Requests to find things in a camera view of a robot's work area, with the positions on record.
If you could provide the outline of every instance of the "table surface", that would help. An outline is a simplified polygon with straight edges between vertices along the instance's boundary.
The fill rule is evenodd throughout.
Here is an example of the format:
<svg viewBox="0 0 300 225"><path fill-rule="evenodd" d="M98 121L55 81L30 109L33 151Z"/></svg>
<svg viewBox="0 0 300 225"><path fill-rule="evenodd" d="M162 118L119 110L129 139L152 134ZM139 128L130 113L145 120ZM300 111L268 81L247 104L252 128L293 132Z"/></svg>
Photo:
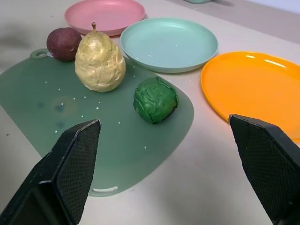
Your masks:
<svg viewBox="0 0 300 225"><path fill-rule="evenodd" d="M44 48L52 30L67 26L63 15L75 2L1 0L0 73ZM181 17L206 26L219 40L218 54L258 51L300 64L298 44L169 1L139 2L150 18ZM81 225L271 225L243 172L229 125L214 113L201 92L200 73L199 69L162 75L194 105L193 125L183 142L131 189L106 198L88 197ZM2 211L40 156L2 108L0 124Z"/></svg>

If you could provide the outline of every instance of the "plum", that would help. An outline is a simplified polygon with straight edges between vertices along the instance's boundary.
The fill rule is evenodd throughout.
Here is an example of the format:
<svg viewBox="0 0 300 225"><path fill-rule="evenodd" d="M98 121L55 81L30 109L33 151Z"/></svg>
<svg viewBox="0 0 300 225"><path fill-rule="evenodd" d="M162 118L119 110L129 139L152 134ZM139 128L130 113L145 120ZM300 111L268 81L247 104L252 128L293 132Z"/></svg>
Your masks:
<svg viewBox="0 0 300 225"><path fill-rule="evenodd" d="M55 59L72 61L75 60L81 39L80 33L74 28L58 28L49 34L47 48Z"/></svg>

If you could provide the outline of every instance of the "pear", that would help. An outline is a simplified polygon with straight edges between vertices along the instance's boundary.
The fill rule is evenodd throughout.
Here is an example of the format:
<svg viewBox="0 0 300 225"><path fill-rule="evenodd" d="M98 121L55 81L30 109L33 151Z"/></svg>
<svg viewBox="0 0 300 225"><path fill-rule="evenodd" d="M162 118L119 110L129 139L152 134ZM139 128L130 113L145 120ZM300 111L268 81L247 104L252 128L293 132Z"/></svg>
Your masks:
<svg viewBox="0 0 300 225"><path fill-rule="evenodd" d="M107 92L117 88L126 71L125 60L119 47L105 33L96 30L80 42L75 56L75 72L90 90Z"/></svg>

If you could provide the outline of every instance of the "cutting board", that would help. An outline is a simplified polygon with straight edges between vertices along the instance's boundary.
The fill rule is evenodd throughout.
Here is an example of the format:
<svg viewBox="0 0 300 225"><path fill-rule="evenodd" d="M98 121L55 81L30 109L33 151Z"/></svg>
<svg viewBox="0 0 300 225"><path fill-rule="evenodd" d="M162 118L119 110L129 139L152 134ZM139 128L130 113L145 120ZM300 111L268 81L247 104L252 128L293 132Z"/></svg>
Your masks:
<svg viewBox="0 0 300 225"><path fill-rule="evenodd" d="M148 124L135 112L135 88L145 79L156 77L155 73L126 59L121 85L98 93L80 82L74 62L60 62L47 53L46 49L36 50L0 75L0 105L42 157L64 130L101 119L90 195L114 195L140 182L176 149L189 131L194 108L178 88L179 107L163 122ZM112 189L96 193L94 188Z"/></svg>

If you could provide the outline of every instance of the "plate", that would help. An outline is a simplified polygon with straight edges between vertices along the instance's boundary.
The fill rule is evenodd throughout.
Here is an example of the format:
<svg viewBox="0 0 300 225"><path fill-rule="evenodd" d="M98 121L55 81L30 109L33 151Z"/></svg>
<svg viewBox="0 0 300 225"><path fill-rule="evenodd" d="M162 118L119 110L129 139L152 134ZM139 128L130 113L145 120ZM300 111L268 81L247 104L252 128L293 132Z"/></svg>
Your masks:
<svg viewBox="0 0 300 225"><path fill-rule="evenodd" d="M136 22L123 31L120 44L135 63L162 73L196 69L218 49L217 38L210 30L178 18Z"/></svg>
<svg viewBox="0 0 300 225"><path fill-rule="evenodd" d="M84 0L67 9L67 23L82 34L91 32L91 23L109 36L120 35L129 25L143 19L144 7L134 0Z"/></svg>
<svg viewBox="0 0 300 225"><path fill-rule="evenodd" d="M225 120L230 114L260 119L300 141L300 66L264 53L226 53L205 65L201 86Z"/></svg>

